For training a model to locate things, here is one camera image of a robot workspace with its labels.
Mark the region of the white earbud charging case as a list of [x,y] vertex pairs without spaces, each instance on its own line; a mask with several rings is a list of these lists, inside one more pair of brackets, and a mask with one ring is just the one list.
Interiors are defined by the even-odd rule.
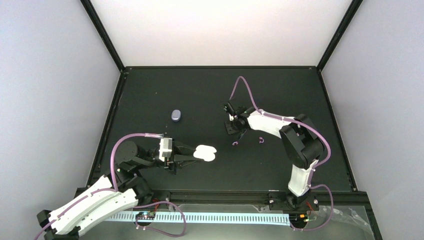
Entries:
[[193,156],[205,162],[211,162],[216,158],[216,153],[217,150],[213,146],[201,144],[195,148]]

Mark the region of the purple earbud charging case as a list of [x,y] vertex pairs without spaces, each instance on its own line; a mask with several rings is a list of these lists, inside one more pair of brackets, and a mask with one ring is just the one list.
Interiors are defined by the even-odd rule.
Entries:
[[171,120],[173,122],[179,122],[182,117],[182,112],[179,109],[175,109],[171,112]]

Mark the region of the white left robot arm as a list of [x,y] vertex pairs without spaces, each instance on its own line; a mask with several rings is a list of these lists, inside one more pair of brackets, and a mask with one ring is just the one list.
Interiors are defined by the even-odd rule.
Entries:
[[164,168],[172,174],[188,164],[211,162],[213,146],[192,147],[172,138],[163,138],[154,149],[144,149],[126,140],[113,149],[109,174],[102,175],[69,203],[56,210],[37,214],[46,240],[77,240],[109,217],[137,206],[153,206],[154,192],[141,175],[142,169]]

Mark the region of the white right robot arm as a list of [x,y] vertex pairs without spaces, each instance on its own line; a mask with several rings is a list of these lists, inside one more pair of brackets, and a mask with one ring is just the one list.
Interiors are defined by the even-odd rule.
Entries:
[[229,135],[236,135],[240,140],[248,130],[255,130],[282,140],[287,157],[292,162],[291,177],[283,202],[290,210],[299,209],[312,189],[311,181],[319,166],[319,159],[326,162],[331,156],[327,140],[304,114],[286,117],[254,107],[234,108],[230,102],[225,103],[223,109],[229,115],[224,123]]

